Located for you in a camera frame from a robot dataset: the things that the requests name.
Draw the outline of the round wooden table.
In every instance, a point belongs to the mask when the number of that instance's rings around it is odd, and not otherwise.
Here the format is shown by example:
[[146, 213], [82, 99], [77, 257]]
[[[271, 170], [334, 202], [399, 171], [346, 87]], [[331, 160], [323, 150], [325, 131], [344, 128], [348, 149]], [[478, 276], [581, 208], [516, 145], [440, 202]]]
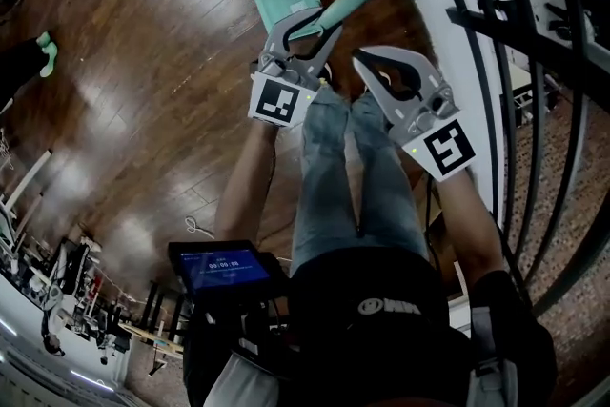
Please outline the round wooden table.
[[153, 345], [153, 347], [162, 354], [175, 357], [183, 357], [184, 347], [180, 344], [172, 342], [167, 338], [156, 336], [153, 333], [142, 330], [125, 322], [120, 322], [119, 327], [142, 341], [149, 341]]

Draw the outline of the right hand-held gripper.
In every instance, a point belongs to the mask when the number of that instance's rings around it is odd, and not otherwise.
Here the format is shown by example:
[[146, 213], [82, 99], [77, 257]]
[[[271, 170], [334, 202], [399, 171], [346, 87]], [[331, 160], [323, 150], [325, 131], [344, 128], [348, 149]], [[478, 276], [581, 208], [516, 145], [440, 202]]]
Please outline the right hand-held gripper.
[[[375, 79], [370, 93], [391, 124], [390, 137], [436, 181], [464, 169], [476, 157], [451, 87], [425, 56], [381, 45], [354, 51], [352, 61], [363, 83], [366, 69], [377, 65], [387, 65], [400, 75], [392, 94]], [[413, 99], [398, 102], [397, 98]]]

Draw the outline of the black metal railing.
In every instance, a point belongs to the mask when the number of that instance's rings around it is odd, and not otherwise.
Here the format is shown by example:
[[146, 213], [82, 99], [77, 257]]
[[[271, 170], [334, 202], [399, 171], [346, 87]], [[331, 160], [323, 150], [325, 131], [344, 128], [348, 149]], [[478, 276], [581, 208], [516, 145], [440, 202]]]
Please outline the black metal railing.
[[[610, 73], [588, 57], [585, 48], [585, 16], [581, 0], [565, 1], [567, 19], [572, 34], [571, 47], [565, 47], [538, 33], [530, 0], [514, 0], [515, 13], [506, 20], [497, 18], [492, 0], [454, 0], [455, 4], [447, 10], [449, 20], [462, 27], [467, 36], [478, 79], [482, 84], [482, 98], [486, 108], [491, 106], [491, 95], [487, 86], [485, 70], [482, 67], [482, 52], [477, 40], [478, 35], [487, 36], [492, 41], [497, 54], [498, 71], [504, 96], [502, 108], [507, 138], [508, 178], [504, 213], [504, 225], [506, 227], [509, 227], [512, 222], [516, 172], [515, 109], [506, 50], [514, 48], [522, 52], [527, 56], [530, 65], [531, 89], [533, 92], [533, 133], [527, 198], [516, 248], [510, 248], [507, 244], [502, 246], [519, 294], [524, 300], [530, 298], [528, 285], [548, 251], [563, 214], [568, 195], [576, 182], [585, 140], [589, 104], [595, 102], [606, 112], [610, 112]], [[523, 274], [519, 269], [518, 260], [523, 250], [538, 197], [544, 144], [543, 69], [549, 69], [556, 74], [563, 75], [569, 81], [573, 93], [572, 118], [568, 149], [554, 208], [532, 265], [528, 273]]]

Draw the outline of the white table leg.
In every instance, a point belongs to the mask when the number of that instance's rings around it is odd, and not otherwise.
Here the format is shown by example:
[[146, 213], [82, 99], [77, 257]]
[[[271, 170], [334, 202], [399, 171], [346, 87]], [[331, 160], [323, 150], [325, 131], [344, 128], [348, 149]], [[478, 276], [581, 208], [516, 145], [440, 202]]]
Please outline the white table leg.
[[5, 213], [9, 214], [12, 210], [14, 204], [21, 196], [23, 191], [29, 186], [35, 176], [39, 173], [39, 171], [43, 168], [43, 166], [47, 163], [47, 161], [51, 158], [52, 151], [46, 150], [37, 161], [31, 166], [31, 168], [27, 171], [25, 176], [19, 181], [17, 187], [14, 191], [9, 195], [6, 201], [0, 201], [0, 209]]

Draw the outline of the black screen device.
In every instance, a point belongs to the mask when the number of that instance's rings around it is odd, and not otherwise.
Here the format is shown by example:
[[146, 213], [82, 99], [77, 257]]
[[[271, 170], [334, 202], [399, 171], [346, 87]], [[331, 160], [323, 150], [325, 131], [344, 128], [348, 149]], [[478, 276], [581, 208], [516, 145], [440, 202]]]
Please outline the black screen device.
[[192, 300], [265, 300], [284, 295], [289, 286], [277, 258], [248, 240], [172, 242], [168, 256]]

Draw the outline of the green dustpan with long handle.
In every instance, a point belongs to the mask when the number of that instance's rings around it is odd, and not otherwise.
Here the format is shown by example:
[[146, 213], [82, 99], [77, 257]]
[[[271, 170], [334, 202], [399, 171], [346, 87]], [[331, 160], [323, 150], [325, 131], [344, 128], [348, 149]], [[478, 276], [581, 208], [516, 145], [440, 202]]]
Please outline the green dustpan with long handle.
[[[320, 19], [292, 33], [290, 41], [299, 38], [320, 35], [338, 23], [343, 22], [348, 16], [359, 9], [367, 0], [335, 0], [328, 8], [328, 13], [323, 13]], [[322, 8], [321, 0], [254, 0], [260, 17], [267, 33], [282, 19], [301, 10], [311, 8]]]

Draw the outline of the black screen mount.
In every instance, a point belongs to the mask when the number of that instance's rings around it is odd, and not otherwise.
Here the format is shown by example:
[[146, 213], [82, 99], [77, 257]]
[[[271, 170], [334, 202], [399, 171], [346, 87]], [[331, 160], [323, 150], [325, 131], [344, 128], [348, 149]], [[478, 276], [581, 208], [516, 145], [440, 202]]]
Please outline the black screen mount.
[[191, 366], [218, 366], [232, 355], [264, 373], [289, 381], [299, 346], [273, 299], [199, 297], [193, 305], [184, 346]]

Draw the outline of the person's black t-shirt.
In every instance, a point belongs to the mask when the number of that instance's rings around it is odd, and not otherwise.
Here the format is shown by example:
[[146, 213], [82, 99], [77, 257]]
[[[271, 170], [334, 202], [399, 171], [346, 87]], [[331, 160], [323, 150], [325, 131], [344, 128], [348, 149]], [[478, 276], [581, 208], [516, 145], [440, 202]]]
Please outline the person's black t-shirt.
[[[299, 346], [294, 377], [274, 379], [274, 407], [466, 407], [476, 354], [471, 330], [450, 323], [437, 272], [398, 247], [329, 252], [271, 298]], [[491, 272], [468, 291], [471, 310], [489, 307], [498, 354], [517, 366], [518, 407], [544, 407], [557, 378], [552, 338], [510, 276]], [[229, 358], [191, 366], [192, 407], [203, 407]]]

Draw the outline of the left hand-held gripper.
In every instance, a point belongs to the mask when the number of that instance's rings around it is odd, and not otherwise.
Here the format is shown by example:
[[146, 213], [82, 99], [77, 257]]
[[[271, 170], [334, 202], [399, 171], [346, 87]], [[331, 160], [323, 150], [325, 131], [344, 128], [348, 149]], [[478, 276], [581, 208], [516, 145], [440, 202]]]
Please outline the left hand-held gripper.
[[301, 123], [321, 87], [320, 74], [343, 31], [343, 23], [324, 30], [306, 54], [291, 53], [289, 37], [321, 16], [323, 8], [300, 10], [275, 24], [258, 60], [248, 116], [277, 127]]

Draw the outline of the person's right shoe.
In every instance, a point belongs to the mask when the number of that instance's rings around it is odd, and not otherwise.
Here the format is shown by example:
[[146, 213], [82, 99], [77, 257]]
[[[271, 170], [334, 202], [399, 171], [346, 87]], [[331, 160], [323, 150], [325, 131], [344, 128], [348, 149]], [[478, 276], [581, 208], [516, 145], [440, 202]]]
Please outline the person's right shoe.
[[366, 92], [369, 92], [371, 90], [370, 83], [372, 82], [373, 79], [375, 79], [387, 93], [389, 93], [389, 94], [393, 93], [392, 79], [387, 72], [379, 71], [375, 68], [367, 68], [366, 72], [368, 73], [368, 75], [364, 78], [364, 84], [365, 84], [364, 90]]

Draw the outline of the person's right forearm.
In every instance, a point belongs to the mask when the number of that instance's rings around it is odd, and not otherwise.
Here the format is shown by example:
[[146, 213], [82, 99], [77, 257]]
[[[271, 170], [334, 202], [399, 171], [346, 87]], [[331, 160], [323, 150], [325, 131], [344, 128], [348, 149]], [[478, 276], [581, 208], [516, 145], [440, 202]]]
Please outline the person's right forearm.
[[504, 269], [497, 223], [466, 170], [438, 182], [437, 192], [447, 234], [471, 292], [484, 276]]

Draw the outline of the cluttered workbench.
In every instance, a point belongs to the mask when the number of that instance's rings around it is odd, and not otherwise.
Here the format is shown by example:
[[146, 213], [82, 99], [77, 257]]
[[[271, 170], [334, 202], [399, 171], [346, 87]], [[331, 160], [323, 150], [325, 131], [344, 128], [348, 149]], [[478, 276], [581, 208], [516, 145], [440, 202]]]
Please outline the cluttered workbench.
[[41, 261], [0, 241], [0, 331], [51, 356], [97, 350], [106, 365], [127, 354], [131, 335], [119, 326], [122, 310], [97, 295], [101, 251], [83, 236], [78, 243], [63, 240]]

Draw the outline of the white cloth bag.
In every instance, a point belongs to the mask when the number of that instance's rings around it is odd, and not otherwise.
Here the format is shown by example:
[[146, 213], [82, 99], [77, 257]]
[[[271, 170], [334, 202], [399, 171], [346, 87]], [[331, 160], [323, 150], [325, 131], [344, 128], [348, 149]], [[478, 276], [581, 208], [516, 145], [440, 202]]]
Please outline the white cloth bag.
[[275, 407], [275, 381], [232, 354], [208, 393], [203, 407]]

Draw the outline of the person's left forearm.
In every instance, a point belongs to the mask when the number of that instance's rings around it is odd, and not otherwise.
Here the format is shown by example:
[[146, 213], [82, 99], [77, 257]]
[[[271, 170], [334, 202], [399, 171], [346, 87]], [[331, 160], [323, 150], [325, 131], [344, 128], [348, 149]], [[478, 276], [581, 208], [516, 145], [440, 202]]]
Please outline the person's left forearm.
[[252, 122], [241, 154], [219, 199], [214, 238], [256, 242], [273, 174], [278, 127]]

